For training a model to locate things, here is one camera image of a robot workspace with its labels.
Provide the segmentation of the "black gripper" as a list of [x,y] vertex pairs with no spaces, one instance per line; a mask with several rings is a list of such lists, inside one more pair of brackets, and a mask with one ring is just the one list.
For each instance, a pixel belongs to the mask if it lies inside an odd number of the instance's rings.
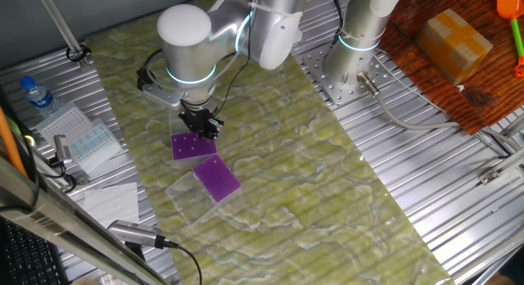
[[224,122],[215,119],[208,109],[200,111],[185,109],[178,114],[178,117],[191,132],[203,133],[203,137],[209,140],[216,139],[224,126]]

